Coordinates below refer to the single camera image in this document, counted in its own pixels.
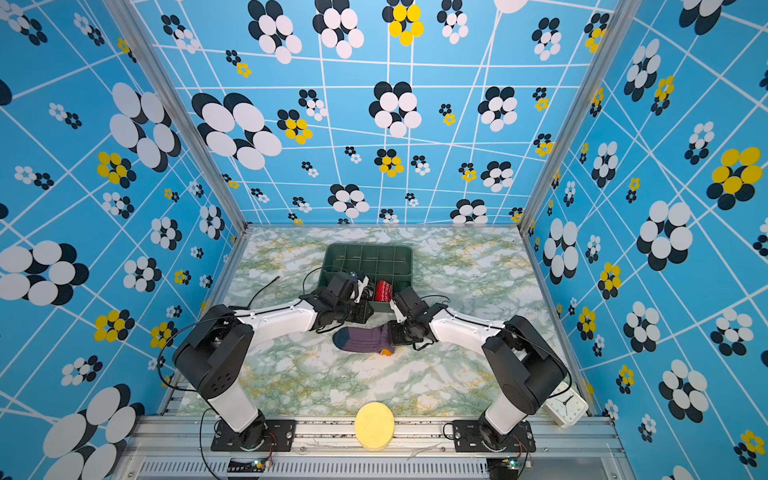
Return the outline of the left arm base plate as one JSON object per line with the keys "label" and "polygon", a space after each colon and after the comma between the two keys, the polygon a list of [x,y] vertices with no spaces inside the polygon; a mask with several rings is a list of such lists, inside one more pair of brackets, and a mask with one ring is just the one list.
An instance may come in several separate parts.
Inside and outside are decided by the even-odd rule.
{"label": "left arm base plate", "polygon": [[296,434],[294,419],[267,419],[235,432],[226,422],[218,420],[214,425],[211,450],[214,452],[290,452]]}

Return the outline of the aluminium corner post left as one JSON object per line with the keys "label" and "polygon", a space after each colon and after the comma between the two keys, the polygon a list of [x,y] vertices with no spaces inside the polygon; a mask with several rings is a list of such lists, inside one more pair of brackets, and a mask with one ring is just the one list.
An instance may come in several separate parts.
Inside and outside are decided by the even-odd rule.
{"label": "aluminium corner post left", "polygon": [[174,88],[168,69],[161,62],[145,29],[140,25],[139,15],[129,1],[105,1],[105,6],[120,32],[125,35],[143,73],[177,126],[181,139],[220,201],[221,208],[228,214],[238,234],[243,235],[248,228],[245,217],[234,196],[224,185],[221,172],[187,113],[186,104]]}

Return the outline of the aluminium corner post right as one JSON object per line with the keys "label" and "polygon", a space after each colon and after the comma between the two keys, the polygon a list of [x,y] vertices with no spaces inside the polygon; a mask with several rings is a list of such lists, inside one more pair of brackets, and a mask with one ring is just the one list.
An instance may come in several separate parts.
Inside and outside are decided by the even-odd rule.
{"label": "aluminium corner post right", "polygon": [[617,3],[617,8],[610,17],[606,36],[593,56],[593,60],[555,138],[553,152],[548,155],[525,206],[523,218],[519,224],[521,234],[525,234],[536,219],[536,215],[550,189],[550,182],[566,158],[568,149],[585,120],[588,106],[591,104],[594,94],[601,87],[607,71],[621,48],[641,5],[641,0],[625,0]]}

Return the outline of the aluminium corner post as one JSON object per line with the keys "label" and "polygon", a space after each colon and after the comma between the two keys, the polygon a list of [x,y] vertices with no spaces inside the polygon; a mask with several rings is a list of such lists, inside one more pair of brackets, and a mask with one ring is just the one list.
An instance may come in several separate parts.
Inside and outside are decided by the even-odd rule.
{"label": "aluminium corner post", "polygon": [[168,69],[161,62],[145,29],[140,25],[139,15],[129,1],[105,1],[105,6],[120,32],[125,35],[143,73],[177,126],[181,139],[220,201],[221,208],[228,214],[238,234],[243,235],[248,228],[245,217],[234,196],[224,185],[221,172],[187,113],[186,104],[174,88]]}
{"label": "aluminium corner post", "polygon": [[588,106],[591,104],[594,94],[601,87],[607,71],[621,48],[641,5],[641,0],[625,0],[617,3],[617,8],[610,17],[606,36],[593,56],[593,60],[555,138],[553,152],[548,155],[525,206],[523,218],[519,224],[521,234],[525,234],[536,219],[536,215],[550,189],[550,182],[566,158],[568,149],[585,120]]}

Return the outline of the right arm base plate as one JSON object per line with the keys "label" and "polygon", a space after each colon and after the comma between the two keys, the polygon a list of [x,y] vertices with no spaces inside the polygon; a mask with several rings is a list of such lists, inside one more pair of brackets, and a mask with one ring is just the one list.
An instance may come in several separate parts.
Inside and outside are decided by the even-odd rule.
{"label": "right arm base plate", "polygon": [[500,434],[486,421],[453,420],[444,434],[458,453],[534,453],[537,449],[531,425],[521,421],[510,432]]}

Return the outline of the white square clock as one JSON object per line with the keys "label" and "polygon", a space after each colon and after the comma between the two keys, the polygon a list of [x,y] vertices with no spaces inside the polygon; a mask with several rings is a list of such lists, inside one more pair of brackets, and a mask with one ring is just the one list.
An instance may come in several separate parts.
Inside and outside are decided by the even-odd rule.
{"label": "white square clock", "polygon": [[548,399],[543,409],[562,429],[573,427],[589,409],[588,402],[573,388]]}

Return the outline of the green compartment tray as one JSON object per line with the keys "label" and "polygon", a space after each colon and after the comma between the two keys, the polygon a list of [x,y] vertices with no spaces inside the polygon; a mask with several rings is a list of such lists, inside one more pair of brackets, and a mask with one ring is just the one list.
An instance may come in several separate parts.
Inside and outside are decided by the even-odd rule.
{"label": "green compartment tray", "polygon": [[386,281],[400,292],[413,283],[413,252],[404,245],[333,243],[326,249],[318,286],[327,286],[339,271],[365,274],[373,288]]}

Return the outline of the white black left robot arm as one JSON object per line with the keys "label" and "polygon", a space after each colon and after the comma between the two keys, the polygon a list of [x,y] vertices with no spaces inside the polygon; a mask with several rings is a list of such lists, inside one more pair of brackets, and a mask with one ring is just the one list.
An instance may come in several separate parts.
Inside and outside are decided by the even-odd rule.
{"label": "white black left robot arm", "polygon": [[238,383],[249,352],[285,335],[326,333],[347,322],[364,323],[373,313],[372,292],[367,276],[340,271],[327,285],[280,306],[214,306],[178,345],[173,364],[235,434],[256,442],[265,431],[264,415]]}

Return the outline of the purple teal sock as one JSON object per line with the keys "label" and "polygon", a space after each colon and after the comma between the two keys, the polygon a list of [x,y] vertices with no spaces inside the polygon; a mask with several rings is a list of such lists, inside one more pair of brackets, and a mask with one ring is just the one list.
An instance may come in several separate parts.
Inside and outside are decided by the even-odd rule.
{"label": "purple teal sock", "polygon": [[385,356],[391,356],[395,352],[387,325],[371,329],[343,327],[333,334],[332,341],[338,349],[346,352]]}

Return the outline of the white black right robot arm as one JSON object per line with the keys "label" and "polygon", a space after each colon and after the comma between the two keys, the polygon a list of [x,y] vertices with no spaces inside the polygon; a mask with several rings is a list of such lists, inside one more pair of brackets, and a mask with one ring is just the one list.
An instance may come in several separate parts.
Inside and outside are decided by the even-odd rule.
{"label": "white black right robot arm", "polygon": [[501,325],[457,312],[444,303],[428,304],[412,288],[394,295],[395,320],[389,338],[395,346],[422,350],[449,343],[485,356],[500,394],[479,419],[486,442],[498,444],[527,417],[555,397],[570,372],[528,319],[515,315]]}

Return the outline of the yellow round sponge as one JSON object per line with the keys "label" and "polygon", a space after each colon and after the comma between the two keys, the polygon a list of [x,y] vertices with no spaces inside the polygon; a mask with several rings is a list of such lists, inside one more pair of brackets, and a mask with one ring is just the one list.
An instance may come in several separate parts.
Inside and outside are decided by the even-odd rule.
{"label": "yellow round sponge", "polygon": [[395,418],[389,407],[381,402],[370,402],[356,414],[355,438],[369,451],[386,448],[394,437]]}

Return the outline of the red rolled sock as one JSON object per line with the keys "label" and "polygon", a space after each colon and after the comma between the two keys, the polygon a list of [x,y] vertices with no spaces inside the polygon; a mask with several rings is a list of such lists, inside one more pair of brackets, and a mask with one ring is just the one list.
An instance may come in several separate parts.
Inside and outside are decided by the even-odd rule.
{"label": "red rolled sock", "polygon": [[393,297],[393,286],[390,282],[379,280],[375,290],[375,300],[377,302],[390,302]]}

